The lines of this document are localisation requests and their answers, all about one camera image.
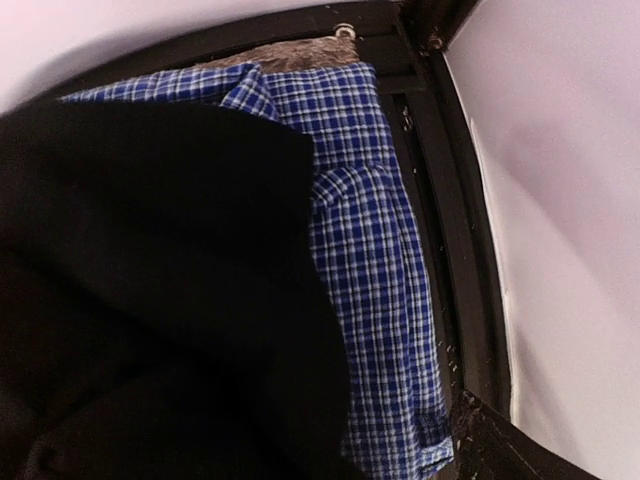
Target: blue plaid shirt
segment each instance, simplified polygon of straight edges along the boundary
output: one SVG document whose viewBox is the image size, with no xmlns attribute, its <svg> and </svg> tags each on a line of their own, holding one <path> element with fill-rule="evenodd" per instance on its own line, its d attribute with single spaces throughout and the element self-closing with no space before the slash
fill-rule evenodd
<svg viewBox="0 0 640 480">
<path fill-rule="evenodd" d="M 310 134 L 311 249 L 351 371 L 343 453 L 373 478 L 423 479 L 452 459 L 427 272 L 371 66 L 174 70 L 65 100 L 200 102 Z"/>
</svg>

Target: blue checkered fabric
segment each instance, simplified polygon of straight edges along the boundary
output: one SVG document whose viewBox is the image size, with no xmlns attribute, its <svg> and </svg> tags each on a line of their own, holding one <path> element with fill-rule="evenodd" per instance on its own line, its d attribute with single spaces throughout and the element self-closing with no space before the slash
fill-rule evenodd
<svg viewBox="0 0 640 480">
<path fill-rule="evenodd" d="M 254 64 L 166 71 L 65 100 L 200 102 L 310 134 L 311 249 L 351 370 L 343 453 L 385 479 L 428 478 L 452 459 L 427 272 L 371 66 L 271 75 Z"/>
</svg>

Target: dark frame edge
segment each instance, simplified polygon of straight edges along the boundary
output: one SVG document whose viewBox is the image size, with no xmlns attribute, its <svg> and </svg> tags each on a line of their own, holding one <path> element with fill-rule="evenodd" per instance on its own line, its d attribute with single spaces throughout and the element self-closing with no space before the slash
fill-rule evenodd
<svg viewBox="0 0 640 480">
<path fill-rule="evenodd" d="M 419 51 L 446 50 L 481 0 L 407 0 L 402 16 Z"/>
<path fill-rule="evenodd" d="M 486 307 L 485 328 L 491 342 L 491 361 L 495 372 L 496 410 L 510 418 L 511 371 L 508 354 L 504 304 L 495 245 L 484 197 L 479 159 L 458 92 L 441 51 L 431 52 L 426 64 L 444 123 L 458 179 L 462 185 L 465 210 L 471 224 L 471 236 L 478 263 L 480 288 Z"/>
</svg>

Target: white backdrop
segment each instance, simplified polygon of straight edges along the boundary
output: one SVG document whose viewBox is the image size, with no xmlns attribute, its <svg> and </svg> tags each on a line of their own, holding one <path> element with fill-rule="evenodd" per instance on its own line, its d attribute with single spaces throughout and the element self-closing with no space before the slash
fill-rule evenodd
<svg viewBox="0 0 640 480">
<path fill-rule="evenodd" d="M 515 423 L 640 479 L 640 2 L 487 0 L 448 53 L 481 153 Z"/>
<path fill-rule="evenodd" d="M 198 28 L 345 0 L 1 0 L 0 112 L 112 58 Z"/>
</svg>

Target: black fabric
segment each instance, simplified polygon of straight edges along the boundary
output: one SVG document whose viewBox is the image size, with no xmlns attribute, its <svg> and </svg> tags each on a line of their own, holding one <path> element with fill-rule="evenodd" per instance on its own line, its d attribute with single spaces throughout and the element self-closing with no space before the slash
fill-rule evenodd
<svg viewBox="0 0 640 480">
<path fill-rule="evenodd" d="M 312 148 L 198 105 L 0 120 L 0 479 L 360 477 Z"/>
</svg>

